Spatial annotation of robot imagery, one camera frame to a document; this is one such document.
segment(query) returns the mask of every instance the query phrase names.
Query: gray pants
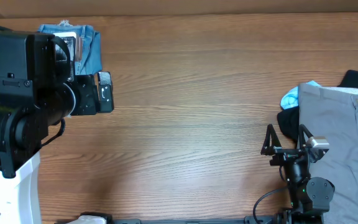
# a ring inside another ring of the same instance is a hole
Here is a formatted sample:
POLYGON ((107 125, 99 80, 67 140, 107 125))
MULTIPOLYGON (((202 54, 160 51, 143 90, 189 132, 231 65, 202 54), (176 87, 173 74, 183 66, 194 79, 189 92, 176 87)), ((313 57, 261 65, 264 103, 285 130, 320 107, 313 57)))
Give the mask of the gray pants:
POLYGON ((302 83, 300 124, 315 136, 325 136, 328 153, 310 166, 312 177, 335 185, 325 223, 358 223, 358 95, 302 83))

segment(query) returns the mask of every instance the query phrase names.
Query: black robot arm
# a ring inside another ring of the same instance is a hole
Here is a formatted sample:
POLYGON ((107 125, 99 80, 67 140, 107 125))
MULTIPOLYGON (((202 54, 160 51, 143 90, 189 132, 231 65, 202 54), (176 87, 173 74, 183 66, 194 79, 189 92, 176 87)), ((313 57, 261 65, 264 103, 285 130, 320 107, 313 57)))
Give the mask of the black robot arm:
POLYGON ((114 109, 109 72, 75 75, 73 42, 53 34, 0 29, 0 170, 16 170, 42 146, 63 134, 64 117, 114 109), (42 144, 48 127, 59 133, 42 144))
MULTIPOLYGON (((335 187, 330 181, 320 177, 311 178, 309 173, 310 163, 317 162, 328 152, 327 140, 313 136, 303 124, 299 130, 300 148, 283 149, 273 126, 268 125, 260 152, 262 155, 272 156, 270 165, 280 166, 280 173, 281 168, 284 168, 285 177, 282 179, 287 186, 283 189, 288 189, 291 199, 292 208, 279 211, 272 220, 274 224, 323 223, 323 213, 329 211, 329 203, 334 196, 335 187)), ((254 220, 259 223, 255 215, 256 205, 257 203, 254 207, 254 220)))

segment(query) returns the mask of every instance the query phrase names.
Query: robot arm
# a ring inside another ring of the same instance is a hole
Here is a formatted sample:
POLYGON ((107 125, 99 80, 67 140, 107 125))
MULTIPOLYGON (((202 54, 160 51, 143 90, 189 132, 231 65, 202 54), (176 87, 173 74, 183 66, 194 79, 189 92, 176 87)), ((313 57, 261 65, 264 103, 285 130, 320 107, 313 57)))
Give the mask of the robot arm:
MULTIPOLYGON (((38 224, 40 149, 63 134, 64 117, 112 112, 112 82, 109 72, 98 73, 98 85, 93 75, 75 75, 70 37, 0 30, 0 224, 38 224)), ((85 215, 74 223, 106 219, 85 215)))
MULTIPOLYGON (((292 208, 284 208, 274 217, 269 218, 273 224, 322 224, 323 213, 329 211, 329 203, 333 199, 335 187, 323 178, 311 177, 310 163, 315 163, 328 152, 329 144, 324 137, 313 136, 301 124, 299 127, 299 149, 283 149, 273 126, 267 126, 266 138, 261 154, 272 156, 271 166, 280 166, 280 175, 287 186, 292 208)), ((260 223, 255 215, 257 204, 266 196, 278 192, 278 189, 262 196, 254 206, 254 220, 249 223, 260 223)))

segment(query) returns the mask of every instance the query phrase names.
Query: white mount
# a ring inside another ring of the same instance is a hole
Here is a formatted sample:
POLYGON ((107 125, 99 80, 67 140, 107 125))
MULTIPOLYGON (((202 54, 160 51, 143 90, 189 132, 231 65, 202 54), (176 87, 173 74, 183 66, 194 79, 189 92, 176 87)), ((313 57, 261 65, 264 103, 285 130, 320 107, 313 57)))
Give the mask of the white mount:
MULTIPOLYGON (((41 224, 38 201, 38 168, 40 152, 18 171, 13 179, 5 179, 0 171, 0 224, 41 224)), ((101 217, 83 215, 70 224, 106 224, 101 217)))

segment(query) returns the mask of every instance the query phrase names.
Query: fabric pile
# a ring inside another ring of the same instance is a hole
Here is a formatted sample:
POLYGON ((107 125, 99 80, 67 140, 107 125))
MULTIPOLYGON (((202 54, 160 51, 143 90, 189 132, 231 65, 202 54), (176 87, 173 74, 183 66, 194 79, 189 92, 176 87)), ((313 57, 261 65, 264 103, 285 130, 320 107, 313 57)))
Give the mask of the fabric pile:
POLYGON ((358 223, 358 72, 349 70, 338 87, 299 85, 298 104, 277 115, 283 134, 298 140, 298 125, 330 144, 327 154, 311 164, 312 177, 335 185, 325 223, 358 223))
POLYGON ((73 26, 63 20, 57 25, 42 24, 38 31, 47 34, 75 32, 83 40, 81 60, 75 62, 75 75, 91 75, 102 70, 100 32, 93 26, 73 26))

